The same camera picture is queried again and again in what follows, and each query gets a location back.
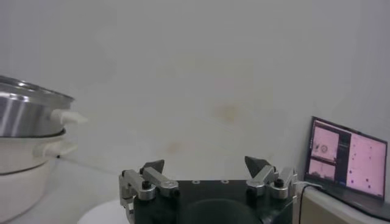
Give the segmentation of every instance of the black cable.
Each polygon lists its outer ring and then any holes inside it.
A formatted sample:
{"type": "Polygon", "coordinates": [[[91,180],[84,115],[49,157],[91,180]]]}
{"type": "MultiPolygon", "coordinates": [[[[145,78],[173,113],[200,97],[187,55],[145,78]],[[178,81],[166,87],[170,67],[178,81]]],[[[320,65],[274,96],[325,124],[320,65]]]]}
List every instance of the black cable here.
{"type": "Polygon", "coordinates": [[[306,187],[314,187],[314,188],[320,188],[320,187],[315,187],[313,185],[306,185],[303,187],[302,189],[302,193],[300,194],[300,202],[299,202],[299,221],[298,221],[298,224],[300,224],[300,217],[302,216],[302,201],[303,201],[303,194],[305,193],[305,189],[306,187]]]}

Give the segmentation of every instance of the screw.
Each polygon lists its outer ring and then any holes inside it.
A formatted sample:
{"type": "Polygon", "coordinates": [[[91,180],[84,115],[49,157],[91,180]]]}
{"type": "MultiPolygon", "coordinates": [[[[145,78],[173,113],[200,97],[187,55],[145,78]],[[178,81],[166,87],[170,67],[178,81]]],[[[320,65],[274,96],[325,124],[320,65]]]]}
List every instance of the screw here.
{"type": "Polygon", "coordinates": [[[174,189],[171,191],[171,197],[172,198],[179,198],[180,197],[180,191],[178,189],[174,189]]]}
{"type": "Polygon", "coordinates": [[[282,179],[278,178],[274,181],[274,185],[275,185],[275,187],[280,188],[280,187],[283,187],[285,185],[285,182],[282,179]]]}
{"type": "Polygon", "coordinates": [[[146,190],[146,189],[149,189],[151,187],[152,187],[152,185],[149,181],[146,180],[146,181],[142,182],[142,189],[146,190]]]}

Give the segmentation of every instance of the metal bracket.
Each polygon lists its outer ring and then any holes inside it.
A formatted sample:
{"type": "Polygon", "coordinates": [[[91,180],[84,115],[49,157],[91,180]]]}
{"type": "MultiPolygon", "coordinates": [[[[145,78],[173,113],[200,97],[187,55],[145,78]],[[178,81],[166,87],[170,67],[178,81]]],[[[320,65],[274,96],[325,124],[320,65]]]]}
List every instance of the metal bracket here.
{"type": "Polygon", "coordinates": [[[156,185],[162,196],[176,198],[180,195],[179,183],[166,178],[152,167],[144,168],[143,178],[156,185]]]}
{"type": "Polygon", "coordinates": [[[293,168],[284,168],[279,179],[271,183],[271,195],[276,199],[286,199],[297,195],[298,175],[293,168]]]}
{"type": "Polygon", "coordinates": [[[121,198],[137,196],[142,201],[149,201],[155,198],[156,186],[150,184],[134,170],[125,170],[119,176],[121,186],[121,198]]]}
{"type": "Polygon", "coordinates": [[[262,196],[266,184],[275,181],[277,178],[278,172],[275,170],[275,167],[265,165],[255,177],[246,181],[247,190],[254,197],[262,196]]]}

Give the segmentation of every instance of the table surface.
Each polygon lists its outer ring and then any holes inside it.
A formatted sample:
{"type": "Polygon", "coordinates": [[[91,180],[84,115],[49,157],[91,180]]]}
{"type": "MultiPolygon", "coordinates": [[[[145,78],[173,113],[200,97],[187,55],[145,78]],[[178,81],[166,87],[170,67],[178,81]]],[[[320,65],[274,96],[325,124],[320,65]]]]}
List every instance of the table surface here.
{"type": "Polygon", "coordinates": [[[317,205],[321,206],[325,210],[331,212],[340,219],[346,221],[347,223],[356,223],[356,224],[390,224],[379,219],[370,217],[358,210],[350,207],[343,202],[324,194],[317,189],[308,187],[305,189],[305,198],[311,200],[317,205]]]}
{"type": "MultiPolygon", "coordinates": [[[[118,175],[58,159],[42,199],[30,210],[7,224],[77,223],[89,210],[118,198],[118,175]]],[[[365,215],[315,189],[305,197],[349,223],[389,224],[365,215]]]]}

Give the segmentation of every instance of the white plastic handle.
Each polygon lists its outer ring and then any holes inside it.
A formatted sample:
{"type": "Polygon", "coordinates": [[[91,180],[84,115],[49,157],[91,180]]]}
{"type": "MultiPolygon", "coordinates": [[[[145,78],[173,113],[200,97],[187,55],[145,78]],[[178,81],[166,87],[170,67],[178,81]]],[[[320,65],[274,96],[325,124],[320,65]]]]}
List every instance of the white plastic handle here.
{"type": "Polygon", "coordinates": [[[81,124],[86,123],[88,121],[87,118],[82,116],[81,114],[63,109],[55,109],[51,112],[50,120],[57,121],[62,125],[66,124],[81,124]]]}
{"type": "Polygon", "coordinates": [[[38,145],[34,150],[33,154],[35,157],[44,158],[44,157],[56,157],[63,156],[69,152],[75,151],[77,145],[72,142],[65,140],[59,140],[55,142],[46,142],[38,145]]]}

